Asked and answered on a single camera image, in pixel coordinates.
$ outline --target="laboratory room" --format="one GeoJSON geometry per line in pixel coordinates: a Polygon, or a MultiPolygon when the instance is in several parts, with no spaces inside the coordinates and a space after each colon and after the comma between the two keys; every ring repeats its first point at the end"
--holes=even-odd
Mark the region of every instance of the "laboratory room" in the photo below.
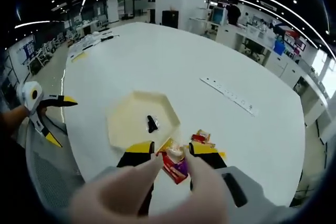
{"type": "Polygon", "coordinates": [[[11,219],[326,222],[334,0],[3,3],[11,219]]]}

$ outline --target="window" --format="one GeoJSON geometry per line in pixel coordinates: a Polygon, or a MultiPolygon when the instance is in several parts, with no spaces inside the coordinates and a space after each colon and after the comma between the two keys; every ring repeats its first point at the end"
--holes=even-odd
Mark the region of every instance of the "window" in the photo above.
{"type": "Polygon", "coordinates": [[[329,66],[327,71],[325,72],[325,76],[322,80],[324,87],[326,88],[326,92],[330,98],[334,95],[336,91],[336,66],[335,60],[331,59],[329,62],[329,66]]]}
{"type": "Polygon", "coordinates": [[[318,76],[321,74],[326,59],[327,53],[322,50],[318,50],[312,65],[312,67],[315,69],[315,73],[318,76]]]}

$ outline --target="floor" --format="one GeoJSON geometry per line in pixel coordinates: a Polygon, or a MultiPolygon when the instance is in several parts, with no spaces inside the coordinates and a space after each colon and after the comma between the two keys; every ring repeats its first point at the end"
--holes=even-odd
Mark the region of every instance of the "floor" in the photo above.
{"type": "MultiPolygon", "coordinates": [[[[145,22],[147,16],[136,17],[135,19],[123,20],[110,24],[109,27],[117,27],[131,22],[145,22]]],[[[39,73],[29,77],[27,81],[38,81],[43,90],[50,94],[60,94],[62,77],[66,64],[68,48],[66,43],[59,47],[53,58],[47,63],[39,73]]],[[[48,108],[47,115],[63,122],[60,108],[48,108]]],[[[306,151],[303,164],[302,179],[298,186],[296,197],[305,198],[309,196],[316,185],[318,185],[324,171],[325,146],[318,138],[318,131],[315,124],[306,129],[306,151]]]]}

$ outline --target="food package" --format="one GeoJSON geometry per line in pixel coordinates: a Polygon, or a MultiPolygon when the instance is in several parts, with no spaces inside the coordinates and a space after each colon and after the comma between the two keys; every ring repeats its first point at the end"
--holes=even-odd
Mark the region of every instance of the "food package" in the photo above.
{"type": "Polygon", "coordinates": [[[162,153],[163,170],[177,185],[188,177],[183,148],[172,138],[162,145],[156,154],[158,153],[162,153]]]}

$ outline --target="blue container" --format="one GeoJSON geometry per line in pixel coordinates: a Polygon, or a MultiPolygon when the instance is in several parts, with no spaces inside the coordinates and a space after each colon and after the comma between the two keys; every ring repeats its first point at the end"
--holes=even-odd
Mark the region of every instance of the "blue container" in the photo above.
{"type": "Polygon", "coordinates": [[[278,55],[282,55],[283,51],[285,50],[285,44],[283,42],[276,40],[274,44],[274,52],[278,55]]]}

